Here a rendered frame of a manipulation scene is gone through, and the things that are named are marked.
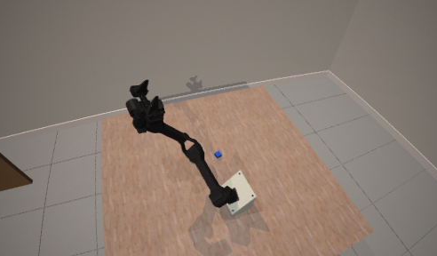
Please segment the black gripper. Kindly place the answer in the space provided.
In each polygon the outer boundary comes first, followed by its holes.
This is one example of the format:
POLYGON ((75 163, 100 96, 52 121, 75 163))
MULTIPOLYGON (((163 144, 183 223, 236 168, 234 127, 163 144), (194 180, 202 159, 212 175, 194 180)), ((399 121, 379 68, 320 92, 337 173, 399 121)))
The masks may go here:
POLYGON ((139 97, 141 99, 140 102, 135 103, 137 108, 133 110, 133 113, 135 118, 141 122, 147 121, 147 124, 149 125, 160 124, 164 117, 158 108, 159 96, 155 96, 151 103, 149 100, 147 100, 146 95, 148 92, 148 82, 149 80, 145 80, 140 85, 131 86, 131 95, 134 98, 139 97))

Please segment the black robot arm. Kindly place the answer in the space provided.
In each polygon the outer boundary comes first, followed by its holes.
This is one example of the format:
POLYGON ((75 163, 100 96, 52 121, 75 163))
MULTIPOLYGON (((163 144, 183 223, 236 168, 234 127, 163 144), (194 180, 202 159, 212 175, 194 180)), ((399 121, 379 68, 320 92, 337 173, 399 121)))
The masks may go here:
POLYGON ((229 186, 223 188, 219 185, 215 176, 213 175, 209 166, 204 160, 203 147, 199 144, 197 140, 190 138, 185 132, 180 132, 170 125, 164 123, 163 121, 160 124, 154 125, 147 124, 147 121, 139 121, 135 118, 133 113, 133 110, 137 108, 135 105, 136 102, 139 101, 135 98, 129 99, 126 102, 127 110, 130 116, 132 116, 132 125, 134 126, 134 128, 138 131, 138 133, 144 133, 147 131, 152 133, 161 133, 177 141, 181 146, 182 153, 188 158, 191 163, 196 165, 200 174, 203 176, 203 179, 210 190, 209 199, 214 206, 220 208, 225 204, 233 204, 234 202, 239 200, 236 189, 231 189, 229 186), (184 143, 187 140, 194 143, 194 145, 188 150, 186 150, 184 143))

